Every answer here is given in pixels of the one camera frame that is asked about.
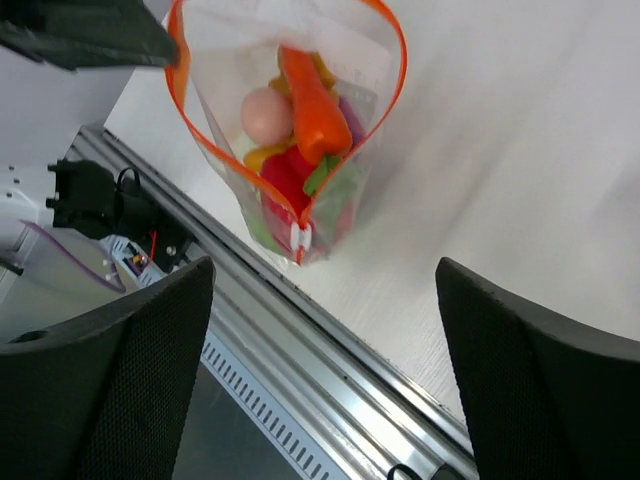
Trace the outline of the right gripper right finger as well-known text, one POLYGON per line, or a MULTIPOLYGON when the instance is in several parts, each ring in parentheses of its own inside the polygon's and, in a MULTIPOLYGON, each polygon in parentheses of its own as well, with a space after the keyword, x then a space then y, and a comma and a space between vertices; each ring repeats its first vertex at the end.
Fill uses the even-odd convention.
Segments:
POLYGON ((635 479, 639 345, 442 259, 441 321, 483 479, 635 479))

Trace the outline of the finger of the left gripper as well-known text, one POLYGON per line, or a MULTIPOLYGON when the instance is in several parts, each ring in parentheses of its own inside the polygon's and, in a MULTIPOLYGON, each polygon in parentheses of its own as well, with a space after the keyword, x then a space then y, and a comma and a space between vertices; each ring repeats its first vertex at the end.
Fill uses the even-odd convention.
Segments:
POLYGON ((142 1, 3 1, 1 45, 64 70, 164 68, 179 47, 142 1))

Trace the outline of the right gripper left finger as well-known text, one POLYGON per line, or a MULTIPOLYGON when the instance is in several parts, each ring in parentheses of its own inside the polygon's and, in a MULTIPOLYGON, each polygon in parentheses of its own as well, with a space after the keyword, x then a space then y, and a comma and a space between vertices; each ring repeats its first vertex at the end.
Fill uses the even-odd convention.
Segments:
POLYGON ((211 316, 202 257, 1 347, 5 479, 168 479, 211 316))

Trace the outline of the pink peach toy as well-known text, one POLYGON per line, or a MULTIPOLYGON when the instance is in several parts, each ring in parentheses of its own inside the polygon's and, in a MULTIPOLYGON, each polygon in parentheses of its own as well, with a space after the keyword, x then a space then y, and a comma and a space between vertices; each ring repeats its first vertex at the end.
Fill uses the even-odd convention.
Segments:
POLYGON ((242 101, 240 120, 244 132, 258 146, 284 142, 293 132, 293 109, 282 93, 261 87, 242 101))

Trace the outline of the clear orange zip top bag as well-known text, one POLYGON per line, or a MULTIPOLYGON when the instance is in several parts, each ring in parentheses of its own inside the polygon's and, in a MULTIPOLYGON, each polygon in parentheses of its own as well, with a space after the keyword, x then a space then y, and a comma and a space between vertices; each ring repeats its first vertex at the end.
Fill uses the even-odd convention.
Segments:
POLYGON ((184 124, 251 237, 289 262, 352 230, 408 51, 382 1, 176 1, 165 71, 184 124))

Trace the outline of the yellow ginger root toy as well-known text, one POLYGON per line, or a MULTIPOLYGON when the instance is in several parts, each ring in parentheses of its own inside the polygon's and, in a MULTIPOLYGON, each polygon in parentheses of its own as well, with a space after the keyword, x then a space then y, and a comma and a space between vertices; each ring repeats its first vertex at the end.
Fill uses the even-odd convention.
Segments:
POLYGON ((317 166, 326 156, 341 156, 352 146, 352 135, 338 103, 325 88, 311 54, 281 46, 281 74, 289 87, 284 95, 272 87, 247 94, 241 124, 257 145, 295 138, 303 159, 317 166))

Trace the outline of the red bell pepper toy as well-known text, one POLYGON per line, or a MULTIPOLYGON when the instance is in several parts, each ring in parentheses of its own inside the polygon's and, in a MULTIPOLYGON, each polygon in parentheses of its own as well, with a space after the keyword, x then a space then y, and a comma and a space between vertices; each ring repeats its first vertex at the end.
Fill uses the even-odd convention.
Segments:
POLYGON ((260 195, 267 230, 293 259, 324 254, 352 230, 360 182, 352 163, 327 155, 312 166, 291 145, 266 157, 259 176, 279 195, 260 195))

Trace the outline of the orange carrot toy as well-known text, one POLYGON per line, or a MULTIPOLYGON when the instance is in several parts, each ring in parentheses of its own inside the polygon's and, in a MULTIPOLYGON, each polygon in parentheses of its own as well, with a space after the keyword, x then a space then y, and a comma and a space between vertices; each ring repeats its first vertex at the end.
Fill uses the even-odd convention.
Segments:
POLYGON ((278 64, 293 107, 293 133, 310 170, 303 191, 311 196, 351 151, 352 136, 339 108, 335 76, 317 52, 282 45, 278 64))

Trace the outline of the purple onion toy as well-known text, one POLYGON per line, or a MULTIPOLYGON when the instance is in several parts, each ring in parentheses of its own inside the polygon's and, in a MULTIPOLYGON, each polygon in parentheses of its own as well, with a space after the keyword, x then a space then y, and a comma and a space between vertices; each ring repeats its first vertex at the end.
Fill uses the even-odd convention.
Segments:
POLYGON ((351 151, 357 149, 358 145, 365 139, 367 133, 360 121, 355 110, 351 107, 347 98, 343 95, 339 96, 339 108, 347 122, 347 126, 352 136, 351 151))

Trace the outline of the green cabbage toy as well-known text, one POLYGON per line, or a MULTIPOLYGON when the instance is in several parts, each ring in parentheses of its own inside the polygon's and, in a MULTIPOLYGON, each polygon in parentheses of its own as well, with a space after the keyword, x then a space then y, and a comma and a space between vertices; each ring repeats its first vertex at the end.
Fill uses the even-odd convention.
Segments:
POLYGON ((245 223, 249 234, 255 242, 264 249, 269 250, 277 255, 284 255, 285 251, 271 234, 268 226, 261 216, 247 214, 244 216, 245 223))

